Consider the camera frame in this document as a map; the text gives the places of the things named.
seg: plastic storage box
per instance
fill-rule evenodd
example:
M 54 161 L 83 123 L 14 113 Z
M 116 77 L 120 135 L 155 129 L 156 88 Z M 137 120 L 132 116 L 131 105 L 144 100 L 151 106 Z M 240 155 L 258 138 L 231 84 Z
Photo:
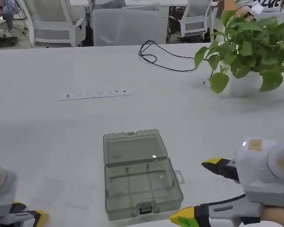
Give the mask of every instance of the plastic storage box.
M 110 221 L 180 209 L 183 194 L 158 130 L 104 135 Z

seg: white table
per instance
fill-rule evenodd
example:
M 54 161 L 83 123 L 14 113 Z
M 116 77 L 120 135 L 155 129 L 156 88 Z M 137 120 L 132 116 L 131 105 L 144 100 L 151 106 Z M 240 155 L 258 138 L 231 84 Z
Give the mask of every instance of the white table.
M 194 56 L 201 46 L 164 48 Z M 49 212 L 48 226 L 116 227 L 152 220 L 107 220 L 104 134 L 158 129 L 174 169 L 186 181 L 181 185 L 182 207 L 242 193 L 240 185 L 202 168 L 202 161 L 233 158 L 246 135 L 284 140 L 284 84 L 255 99 L 221 99 L 202 84 L 201 78 L 211 73 L 206 62 L 194 73 L 177 73 L 147 64 L 138 50 L 0 51 L 0 164 L 19 174 L 16 200 Z M 194 67 L 192 60 L 155 47 L 148 53 L 171 68 Z M 115 89 L 133 95 L 58 102 L 62 91 Z M 139 225 L 145 226 L 173 225 L 168 220 Z
M 88 0 L 70 0 L 71 5 L 74 7 L 88 7 Z M 158 42 L 159 44 L 166 43 L 167 36 L 167 28 L 169 21 L 169 8 L 172 6 L 186 6 L 188 0 L 125 0 L 127 7 L 135 7 L 135 6 L 144 6 L 149 4 L 159 3 L 159 12 L 160 12 L 160 22 L 159 22 L 159 34 Z M 209 13 L 209 29 L 210 34 L 213 33 L 213 21 L 214 21 L 214 13 L 213 8 L 217 6 L 216 2 L 212 3 L 211 12 Z

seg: chair backrest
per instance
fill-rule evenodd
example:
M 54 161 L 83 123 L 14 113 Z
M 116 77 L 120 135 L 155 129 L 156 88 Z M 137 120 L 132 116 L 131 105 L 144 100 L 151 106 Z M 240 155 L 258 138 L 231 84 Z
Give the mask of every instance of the chair backrest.
M 157 11 L 159 10 L 159 3 L 144 5 L 144 6 L 134 6 L 134 7 L 125 7 L 125 9 L 139 9 L 145 11 Z
M 96 9 L 93 12 L 94 45 L 141 45 L 157 40 L 158 11 Z
M 66 22 L 74 24 L 75 14 L 69 0 L 20 0 L 31 23 Z
M 212 0 L 189 0 L 182 16 L 186 21 L 186 31 L 206 31 L 207 18 Z

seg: white device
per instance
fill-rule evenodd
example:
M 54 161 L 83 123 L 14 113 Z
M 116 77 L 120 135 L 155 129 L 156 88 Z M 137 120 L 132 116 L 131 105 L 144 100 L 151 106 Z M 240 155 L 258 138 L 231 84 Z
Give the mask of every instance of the white device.
M 284 207 L 284 143 L 246 138 L 235 165 L 249 201 Z
M 34 218 L 33 215 L 26 212 L 9 214 L 15 198 L 17 182 L 18 177 L 14 171 L 0 166 L 0 224 L 9 225 Z

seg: power strip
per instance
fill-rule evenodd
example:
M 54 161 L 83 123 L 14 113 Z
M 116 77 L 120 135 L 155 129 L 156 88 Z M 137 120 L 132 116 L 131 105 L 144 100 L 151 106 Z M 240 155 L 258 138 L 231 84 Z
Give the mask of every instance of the power strip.
M 76 100 L 76 99 L 88 99 L 88 98 L 106 98 L 106 97 L 118 97 L 118 96 L 131 96 L 127 90 L 111 90 L 111 91 L 97 91 L 86 93 L 60 93 L 58 101 Z

